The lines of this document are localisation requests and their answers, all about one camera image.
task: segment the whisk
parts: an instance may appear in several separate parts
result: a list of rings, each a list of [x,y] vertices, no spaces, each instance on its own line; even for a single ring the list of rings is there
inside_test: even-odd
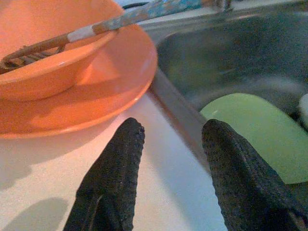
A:
[[[116,30],[120,27],[144,20],[209,6],[212,4],[211,2],[212,0],[157,0],[150,2],[122,16],[88,25],[30,46],[24,46],[5,56],[0,61],[0,74],[63,52],[65,45],[68,43],[96,36],[110,30]],[[47,52],[47,50],[56,47],[58,49],[55,52]]]

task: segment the light green plate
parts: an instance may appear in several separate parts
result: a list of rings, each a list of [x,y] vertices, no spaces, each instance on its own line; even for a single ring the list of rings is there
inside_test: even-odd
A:
[[[284,112],[250,94],[231,94],[201,110],[244,136],[284,183],[308,181],[308,135]]]

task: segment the orange plate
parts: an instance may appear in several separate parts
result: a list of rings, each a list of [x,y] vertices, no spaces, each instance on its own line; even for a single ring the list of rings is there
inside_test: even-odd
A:
[[[148,35],[137,25],[121,28],[75,86],[36,101],[0,100],[0,138],[49,136],[107,121],[146,92],[156,66]]]

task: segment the countertop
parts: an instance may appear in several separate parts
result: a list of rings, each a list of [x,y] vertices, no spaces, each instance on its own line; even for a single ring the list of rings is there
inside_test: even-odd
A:
[[[282,1],[245,0],[236,4],[240,9]],[[212,13],[212,9],[159,20],[205,13]],[[128,117],[141,122],[146,134],[134,231],[225,231],[209,173],[149,92],[108,125],[46,138],[0,140],[0,229],[62,230],[84,175]]]

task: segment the stainless steel sink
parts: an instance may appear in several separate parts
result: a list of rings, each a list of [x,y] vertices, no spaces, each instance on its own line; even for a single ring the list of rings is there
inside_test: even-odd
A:
[[[234,92],[258,95],[294,115],[308,93],[308,1],[144,26],[157,43],[151,85],[174,127],[208,170],[199,111]],[[308,205],[308,184],[293,187]]]

